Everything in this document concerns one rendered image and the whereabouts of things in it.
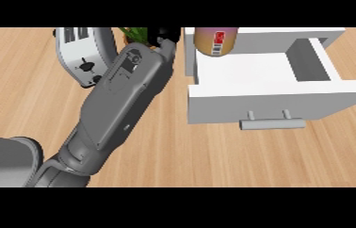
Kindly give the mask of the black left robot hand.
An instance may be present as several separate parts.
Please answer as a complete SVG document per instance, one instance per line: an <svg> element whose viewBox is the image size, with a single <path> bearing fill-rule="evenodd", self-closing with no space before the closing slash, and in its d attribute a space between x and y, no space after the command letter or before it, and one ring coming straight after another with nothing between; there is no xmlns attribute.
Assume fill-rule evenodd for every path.
<svg viewBox="0 0 356 228"><path fill-rule="evenodd" d="M180 28L179 27L158 27L153 30L153 46L159 47L164 40L179 42Z"/></svg>

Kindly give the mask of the white cabinet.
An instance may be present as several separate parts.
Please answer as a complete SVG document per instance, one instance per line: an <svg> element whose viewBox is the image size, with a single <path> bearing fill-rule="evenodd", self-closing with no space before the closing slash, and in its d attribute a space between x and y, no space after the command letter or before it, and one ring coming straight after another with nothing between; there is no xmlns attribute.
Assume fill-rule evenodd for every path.
<svg viewBox="0 0 356 228"><path fill-rule="evenodd" d="M285 53L297 39L312 38L316 38L322 49L325 49L344 32L343 27L241 27L230 53ZM185 27L185 74L193 76L198 82L193 34L195 28Z"/></svg>

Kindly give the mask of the white drawer front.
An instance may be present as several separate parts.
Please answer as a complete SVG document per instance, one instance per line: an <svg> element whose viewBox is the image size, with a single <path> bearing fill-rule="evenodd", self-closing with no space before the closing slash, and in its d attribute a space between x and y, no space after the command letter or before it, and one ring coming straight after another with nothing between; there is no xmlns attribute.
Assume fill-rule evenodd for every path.
<svg viewBox="0 0 356 228"><path fill-rule="evenodd" d="M356 81L199 84L187 90L187 123L282 119L319 120L356 105Z"/></svg>

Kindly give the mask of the white drawer box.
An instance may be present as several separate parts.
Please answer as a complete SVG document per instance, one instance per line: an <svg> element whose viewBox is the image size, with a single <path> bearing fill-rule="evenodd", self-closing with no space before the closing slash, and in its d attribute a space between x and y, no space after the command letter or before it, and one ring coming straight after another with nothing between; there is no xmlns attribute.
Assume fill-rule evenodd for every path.
<svg viewBox="0 0 356 228"><path fill-rule="evenodd" d="M199 84L343 80L317 38L297 39L281 53L196 53L195 78Z"/></svg>

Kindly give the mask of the tan can with red label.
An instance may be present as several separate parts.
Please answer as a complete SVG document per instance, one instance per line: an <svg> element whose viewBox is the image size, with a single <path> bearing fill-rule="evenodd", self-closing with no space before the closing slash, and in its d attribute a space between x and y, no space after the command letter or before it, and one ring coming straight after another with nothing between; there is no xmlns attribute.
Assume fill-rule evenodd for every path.
<svg viewBox="0 0 356 228"><path fill-rule="evenodd" d="M224 56L233 48L238 35L236 27L196 27L193 43L202 54Z"/></svg>

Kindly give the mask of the green leafy plant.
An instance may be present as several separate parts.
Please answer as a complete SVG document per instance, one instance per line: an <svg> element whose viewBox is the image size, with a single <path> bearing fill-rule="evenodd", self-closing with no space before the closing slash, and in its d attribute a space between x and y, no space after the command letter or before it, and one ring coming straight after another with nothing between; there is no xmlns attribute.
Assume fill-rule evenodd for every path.
<svg viewBox="0 0 356 228"><path fill-rule="evenodd" d="M120 30L124 33L127 43L139 42L145 45L149 44L146 27L120 27Z"/></svg>

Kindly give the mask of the white and silver toaster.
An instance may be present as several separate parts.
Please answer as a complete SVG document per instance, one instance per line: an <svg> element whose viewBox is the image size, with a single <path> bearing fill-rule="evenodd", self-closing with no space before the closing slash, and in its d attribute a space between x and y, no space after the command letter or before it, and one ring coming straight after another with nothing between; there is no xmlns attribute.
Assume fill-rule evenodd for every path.
<svg viewBox="0 0 356 228"><path fill-rule="evenodd" d="M80 86L96 85L118 55L109 27L57 27L56 53L62 68Z"/></svg>

